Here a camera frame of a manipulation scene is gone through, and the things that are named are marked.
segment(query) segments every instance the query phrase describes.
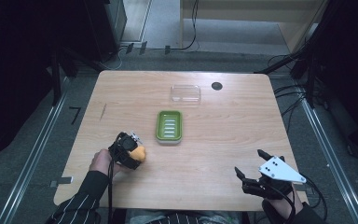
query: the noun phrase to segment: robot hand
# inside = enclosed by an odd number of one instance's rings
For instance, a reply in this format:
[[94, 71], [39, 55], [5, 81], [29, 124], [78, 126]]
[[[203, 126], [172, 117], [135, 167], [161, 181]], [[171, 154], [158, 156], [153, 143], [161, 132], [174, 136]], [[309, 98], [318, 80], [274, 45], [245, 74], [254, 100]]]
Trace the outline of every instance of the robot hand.
[[135, 170], [145, 160], [145, 148], [138, 147], [137, 142], [142, 144], [139, 137], [131, 132], [131, 135], [120, 133], [116, 141], [109, 148], [114, 162], [119, 162], [128, 168]]
[[[261, 149], [258, 149], [257, 153], [266, 161], [277, 159]], [[284, 157], [280, 157], [279, 161], [283, 161], [284, 163]], [[261, 177], [257, 181], [255, 179], [246, 178], [245, 174], [235, 167], [237, 177], [242, 181], [242, 190], [244, 193], [271, 200], [280, 200], [283, 198], [283, 195], [287, 195], [293, 190], [290, 181], [271, 178], [270, 176], [263, 174], [262, 169], [266, 169], [266, 172], [270, 172], [270, 169], [267, 166], [264, 165], [264, 167], [260, 167]]]

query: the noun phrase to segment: clear plastic container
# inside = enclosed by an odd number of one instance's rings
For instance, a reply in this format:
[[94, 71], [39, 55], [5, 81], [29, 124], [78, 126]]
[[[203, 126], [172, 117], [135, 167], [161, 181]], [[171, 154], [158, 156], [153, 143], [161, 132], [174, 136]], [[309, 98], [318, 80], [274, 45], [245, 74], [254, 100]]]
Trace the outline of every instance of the clear plastic container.
[[173, 85], [170, 98], [175, 105], [199, 105], [201, 88], [197, 85]]

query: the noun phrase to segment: floor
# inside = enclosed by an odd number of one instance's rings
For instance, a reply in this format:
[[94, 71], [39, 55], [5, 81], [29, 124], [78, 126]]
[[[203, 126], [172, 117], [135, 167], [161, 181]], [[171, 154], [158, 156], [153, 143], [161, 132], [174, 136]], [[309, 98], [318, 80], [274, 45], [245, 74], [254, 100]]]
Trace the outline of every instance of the floor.
[[[135, 35], [128, 33], [128, 39], [123, 45], [147, 41], [147, 50], [141, 53], [134, 49], [130, 53], [122, 51], [117, 57], [103, 65], [118, 70], [161, 70], [161, 71], [222, 71], [233, 73], [250, 73], [263, 69], [269, 63], [279, 60], [276, 55], [285, 55], [288, 49], [285, 46], [277, 24], [269, 22], [220, 22], [197, 20], [197, 40], [188, 52], [171, 51], [165, 54], [165, 46], [178, 48], [178, 1], [151, 0], [148, 13], [139, 16], [144, 18], [145, 27], [138, 24]], [[185, 44], [192, 39], [191, 21], [187, 22], [185, 30]], [[21, 195], [19, 203], [13, 207], [15, 213], [8, 221], [0, 223], [41, 223], [51, 214], [56, 205], [52, 199], [55, 188], [50, 186], [51, 180], [62, 176], [72, 144], [75, 141], [80, 121], [84, 115], [93, 86], [98, 77], [93, 70], [79, 64], [77, 78], [68, 82], [67, 94], [62, 102], [62, 109], [58, 114], [55, 125], [52, 127], [43, 153], [41, 154], [31, 179], [27, 183], [26, 191]], [[274, 89], [293, 84], [287, 76], [289, 69], [283, 67], [270, 75]], [[280, 97], [278, 106], [283, 112], [297, 99], [296, 95]], [[16, 184], [21, 170], [32, 153], [34, 143], [42, 129], [48, 114], [51, 111], [52, 94], [50, 93], [39, 105], [36, 111], [27, 120], [12, 144], [0, 153], [0, 215], [5, 209], [13, 186]], [[75, 111], [71, 106], [81, 107], [76, 121], [72, 124]], [[346, 178], [354, 189], [358, 199], [358, 159], [349, 155], [346, 143], [340, 135], [337, 125], [330, 113], [323, 106], [317, 105], [314, 110], [319, 115], [319, 121], [334, 147]], [[298, 169], [309, 175], [320, 188], [327, 201], [329, 223], [353, 223], [352, 215], [348, 209], [348, 202], [343, 197], [334, 171], [326, 159], [315, 131], [310, 125], [308, 114], [299, 106], [289, 119], [282, 117], [286, 127], [290, 120], [288, 137], [295, 153]], [[316, 203], [317, 195], [312, 189], [307, 189], [311, 203]], [[319, 206], [317, 212], [323, 213]], [[105, 222], [106, 209], [100, 209]], [[262, 213], [250, 213], [250, 217], [261, 217]]]
[[[171, 49], [180, 48], [180, 1], [151, 0], [150, 10], [147, 7], [148, 2], [124, 1], [130, 27], [124, 31], [123, 42], [147, 41], [146, 47], [150, 49], [165, 49], [166, 46]], [[132, 16], [141, 10], [142, 17]], [[144, 24], [147, 28], [142, 39], [137, 38], [137, 35], [129, 41], [126, 36], [142, 32], [142, 27], [133, 25], [134, 23]], [[196, 32], [197, 42], [188, 50], [270, 55], [289, 53], [276, 22], [197, 20]], [[192, 20], [185, 20], [184, 48], [190, 45], [194, 34]]]

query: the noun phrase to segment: green container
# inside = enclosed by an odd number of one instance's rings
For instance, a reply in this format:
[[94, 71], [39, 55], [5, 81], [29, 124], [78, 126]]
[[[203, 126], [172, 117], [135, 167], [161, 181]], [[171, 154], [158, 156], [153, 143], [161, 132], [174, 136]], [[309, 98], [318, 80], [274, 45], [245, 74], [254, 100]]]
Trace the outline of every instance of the green container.
[[158, 113], [156, 138], [161, 144], [178, 144], [182, 140], [182, 113], [163, 110]]

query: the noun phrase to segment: table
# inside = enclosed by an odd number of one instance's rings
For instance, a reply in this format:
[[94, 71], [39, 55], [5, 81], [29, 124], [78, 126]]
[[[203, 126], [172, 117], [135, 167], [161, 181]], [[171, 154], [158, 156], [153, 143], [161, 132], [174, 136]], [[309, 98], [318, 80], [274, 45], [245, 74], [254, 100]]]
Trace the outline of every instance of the table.
[[[213, 82], [223, 89], [213, 90]], [[199, 85], [200, 105], [172, 104], [172, 85]], [[179, 145], [157, 142], [160, 110], [182, 112]], [[63, 171], [74, 181], [58, 186], [54, 202], [77, 192], [95, 152], [111, 146], [121, 131], [132, 130], [144, 142], [146, 160], [136, 171], [114, 178], [114, 207], [259, 211], [262, 199], [242, 192], [234, 166], [250, 178], [260, 177], [258, 166], [264, 161], [256, 150], [261, 148], [283, 155], [296, 169], [268, 76], [103, 71]], [[106, 191], [101, 206], [108, 205], [107, 199]]]
[[[183, 19], [191, 19], [195, 0], [180, 2], [180, 44]], [[275, 21], [290, 52], [295, 52], [315, 22], [319, 22], [327, 0], [200, 0], [198, 19], [226, 21]]]

